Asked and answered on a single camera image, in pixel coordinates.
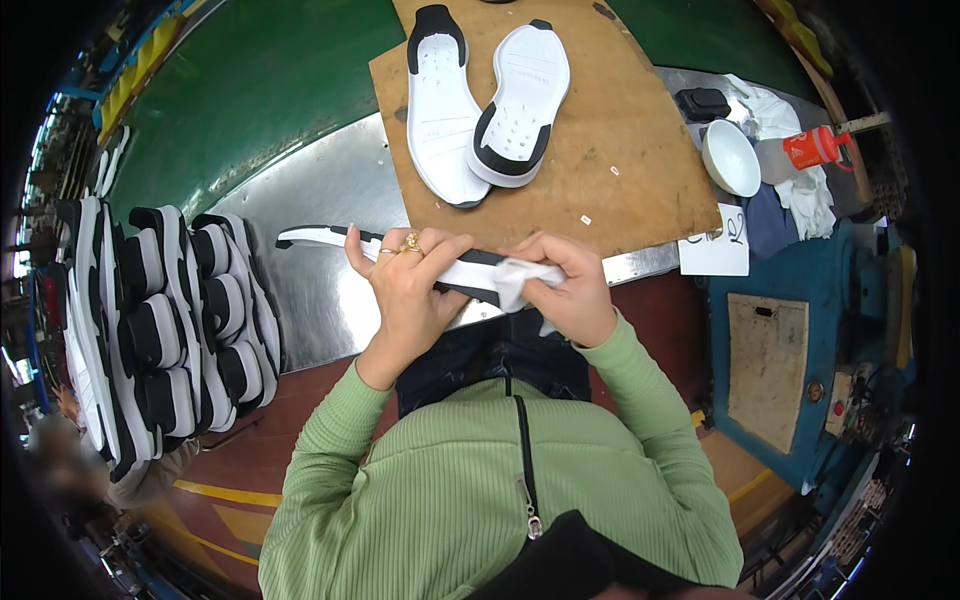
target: white bowl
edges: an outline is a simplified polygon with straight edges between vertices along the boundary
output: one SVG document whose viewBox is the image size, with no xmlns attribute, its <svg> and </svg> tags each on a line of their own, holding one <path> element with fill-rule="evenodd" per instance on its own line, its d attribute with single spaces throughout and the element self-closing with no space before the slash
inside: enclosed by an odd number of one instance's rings
<svg viewBox="0 0 960 600">
<path fill-rule="evenodd" d="M 734 196 L 750 198 L 760 189 L 760 163 L 754 147 L 730 121 L 717 119 L 707 127 L 704 166 L 717 185 Z"/>
</svg>

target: sweater sleeve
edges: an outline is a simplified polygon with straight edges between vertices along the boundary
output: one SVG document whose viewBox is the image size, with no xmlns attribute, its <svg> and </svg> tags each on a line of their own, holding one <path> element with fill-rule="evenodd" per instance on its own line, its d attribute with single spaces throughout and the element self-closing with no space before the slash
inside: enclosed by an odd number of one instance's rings
<svg viewBox="0 0 960 600">
<path fill-rule="evenodd" d="M 303 597 L 316 583 L 322 560 L 310 567 L 311 575 L 305 565 L 320 558 L 317 546 L 350 494 L 390 395 L 364 383 L 354 360 L 303 426 L 260 553 L 264 598 Z"/>
<path fill-rule="evenodd" d="M 713 481 L 680 393 L 617 311 L 616 330 L 596 348 L 577 348 L 610 389 L 617 415 L 653 460 L 676 501 L 701 583 L 736 586 L 743 552 L 730 504 Z"/>
</svg>

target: white tissue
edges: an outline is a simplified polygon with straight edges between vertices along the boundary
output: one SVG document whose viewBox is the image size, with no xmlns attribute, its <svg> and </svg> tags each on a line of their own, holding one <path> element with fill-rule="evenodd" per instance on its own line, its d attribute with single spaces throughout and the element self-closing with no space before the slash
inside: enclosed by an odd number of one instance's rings
<svg viewBox="0 0 960 600">
<path fill-rule="evenodd" d="M 554 265 L 541 265 L 519 258 L 504 258 L 497 263 L 493 271 L 493 283 L 496 285 L 496 293 L 500 296 L 500 310 L 505 313 L 515 313 L 527 305 L 527 301 L 520 296 L 527 279 L 540 279 L 550 287 L 557 287 L 566 281 L 566 273 Z M 550 335 L 556 330 L 552 323 L 544 319 L 540 327 L 540 336 Z"/>
<path fill-rule="evenodd" d="M 724 75 L 750 112 L 746 126 L 756 139 L 790 137 L 803 131 L 797 111 L 777 94 L 753 87 L 735 75 Z M 827 173 L 821 166 L 803 169 L 791 179 L 774 186 L 780 206 L 790 209 L 801 240 L 830 237 L 836 217 L 830 207 L 833 195 L 827 188 Z"/>
</svg>

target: green ribbed sweater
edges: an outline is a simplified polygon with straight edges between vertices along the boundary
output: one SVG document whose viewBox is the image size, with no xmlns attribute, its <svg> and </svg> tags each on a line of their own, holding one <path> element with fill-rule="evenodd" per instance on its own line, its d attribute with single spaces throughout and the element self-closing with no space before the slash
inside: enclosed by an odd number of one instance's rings
<svg viewBox="0 0 960 600">
<path fill-rule="evenodd" d="M 673 384 L 622 316 L 580 351 L 619 419 L 514 381 L 529 421 L 545 529 L 579 509 L 594 530 L 705 585 L 743 565 L 726 496 Z M 353 365 L 303 427 L 263 541 L 273 598 L 461 598 L 509 564 L 527 536 L 514 400 L 503 379 L 469 386 L 394 425 L 364 454 L 390 392 Z"/>
</svg>

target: gold ring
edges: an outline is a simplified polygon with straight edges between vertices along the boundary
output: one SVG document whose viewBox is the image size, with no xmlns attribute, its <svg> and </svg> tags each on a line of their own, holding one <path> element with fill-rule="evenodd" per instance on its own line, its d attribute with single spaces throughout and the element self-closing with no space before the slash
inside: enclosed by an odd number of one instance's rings
<svg viewBox="0 0 960 600">
<path fill-rule="evenodd" d="M 417 240 L 419 236 L 416 231 L 411 231 L 407 234 L 407 238 L 403 240 L 403 245 L 397 250 L 398 252 L 407 252 L 412 250 L 414 252 L 421 252 L 420 246 L 417 245 Z"/>
</svg>

